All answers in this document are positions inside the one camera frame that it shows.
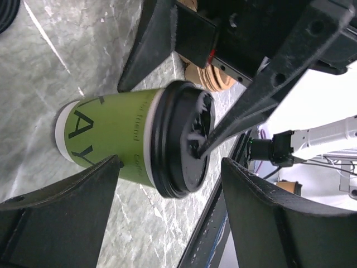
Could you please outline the green paper coffee cup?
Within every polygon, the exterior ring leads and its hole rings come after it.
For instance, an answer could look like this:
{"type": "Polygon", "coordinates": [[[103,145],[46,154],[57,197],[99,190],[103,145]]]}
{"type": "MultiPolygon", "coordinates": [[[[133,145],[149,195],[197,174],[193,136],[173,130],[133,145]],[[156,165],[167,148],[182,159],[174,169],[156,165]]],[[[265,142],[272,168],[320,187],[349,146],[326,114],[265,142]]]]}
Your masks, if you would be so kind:
{"type": "Polygon", "coordinates": [[[54,127],[60,154],[83,168],[117,155],[123,163],[121,179],[155,187],[150,147],[163,92],[149,89],[117,93],[65,105],[54,127]]]}

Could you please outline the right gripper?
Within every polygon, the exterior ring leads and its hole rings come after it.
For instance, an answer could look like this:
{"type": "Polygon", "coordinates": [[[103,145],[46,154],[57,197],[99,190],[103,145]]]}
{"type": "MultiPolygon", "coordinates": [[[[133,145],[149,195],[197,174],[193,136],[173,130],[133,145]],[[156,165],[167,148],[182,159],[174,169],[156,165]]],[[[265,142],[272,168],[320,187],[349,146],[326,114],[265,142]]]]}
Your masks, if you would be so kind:
{"type": "Polygon", "coordinates": [[[215,56],[240,73],[253,79],[264,57],[272,59],[208,135],[200,156],[266,121],[279,105],[273,96],[333,41],[314,70],[339,75],[356,62],[356,1],[197,1],[197,11],[220,19],[215,56]]]}

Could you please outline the black cup lid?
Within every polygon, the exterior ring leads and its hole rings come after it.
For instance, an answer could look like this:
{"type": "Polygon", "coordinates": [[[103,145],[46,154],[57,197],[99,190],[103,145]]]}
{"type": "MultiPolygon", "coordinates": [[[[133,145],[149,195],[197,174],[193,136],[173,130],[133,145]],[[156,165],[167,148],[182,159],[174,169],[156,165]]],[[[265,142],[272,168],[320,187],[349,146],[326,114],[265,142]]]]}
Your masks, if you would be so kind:
{"type": "Polygon", "coordinates": [[[215,123],[213,96],[183,80],[170,83],[159,97],[150,127],[150,171],[164,198],[181,199],[198,191],[210,156],[197,156],[215,123]]]}

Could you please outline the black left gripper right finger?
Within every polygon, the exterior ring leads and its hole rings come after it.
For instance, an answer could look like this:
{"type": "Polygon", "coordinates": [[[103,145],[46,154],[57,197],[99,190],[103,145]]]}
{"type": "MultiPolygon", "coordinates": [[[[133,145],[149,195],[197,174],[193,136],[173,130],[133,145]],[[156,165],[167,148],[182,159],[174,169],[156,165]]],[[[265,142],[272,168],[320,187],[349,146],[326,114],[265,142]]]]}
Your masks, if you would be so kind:
{"type": "Polygon", "coordinates": [[[355,267],[356,213],[290,193],[230,158],[221,180],[240,267],[355,267]]]}

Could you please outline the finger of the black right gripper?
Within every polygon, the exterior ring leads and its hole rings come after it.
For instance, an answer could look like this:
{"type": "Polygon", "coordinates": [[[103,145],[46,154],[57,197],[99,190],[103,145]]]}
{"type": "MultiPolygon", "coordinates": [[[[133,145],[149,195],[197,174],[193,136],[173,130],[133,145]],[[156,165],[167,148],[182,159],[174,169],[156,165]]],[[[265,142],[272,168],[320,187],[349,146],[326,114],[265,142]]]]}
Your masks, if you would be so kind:
{"type": "Polygon", "coordinates": [[[218,19],[178,1],[144,1],[136,38],[118,82],[119,92],[136,87],[172,52],[200,68],[211,62],[218,19]]]}

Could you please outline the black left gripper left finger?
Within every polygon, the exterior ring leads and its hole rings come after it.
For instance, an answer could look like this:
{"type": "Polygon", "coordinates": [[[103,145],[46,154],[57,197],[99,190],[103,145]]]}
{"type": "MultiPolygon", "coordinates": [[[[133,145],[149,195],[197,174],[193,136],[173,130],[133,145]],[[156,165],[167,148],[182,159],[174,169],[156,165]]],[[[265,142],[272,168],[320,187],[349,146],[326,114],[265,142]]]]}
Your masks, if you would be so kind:
{"type": "Polygon", "coordinates": [[[96,267],[121,167],[110,156],[1,203],[1,267],[96,267]]]}

